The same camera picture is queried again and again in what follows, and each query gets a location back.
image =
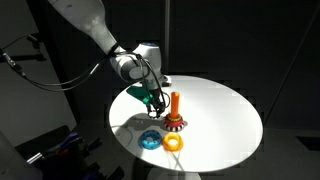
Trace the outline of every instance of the table surface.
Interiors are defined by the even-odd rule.
[[[208,172],[225,169],[247,159],[257,149],[263,135],[256,109],[236,91],[213,81],[170,76],[172,86],[163,88],[169,95],[180,93],[179,114],[187,126],[179,132],[184,146],[169,152],[162,146],[143,149],[138,140],[146,130],[168,133],[163,119],[150,119],[145,105],[126,89],[114,100],[109,122],[117,140],[133,155],[156,166],[183,172]],[[162,114],[165,116],[170,107]]]

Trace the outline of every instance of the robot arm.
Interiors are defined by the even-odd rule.
[[[110,52],[117,46],[105,23],[105,8],[101,0],[48,0],[49,3],[73,26],[90,36],[104,51],[105,54],[115,53],[116,56],[110,58],[110,63],[117,74],[127,82],[137,82],[145,79],[147,89],[155,98],[152,105],[157,111],[157,117],[164,111],[163,103],[159,100],[162,92],[161,86],[170,86],[169,77],[161,74],[161,54],[158,46],[151,43],[140,44],[133,53],[126,52],[120,46],[114,52]],[[136,54],[146,59],[154,72],[150,72],[148,64],[142,63],[143,73],[139,59]]]

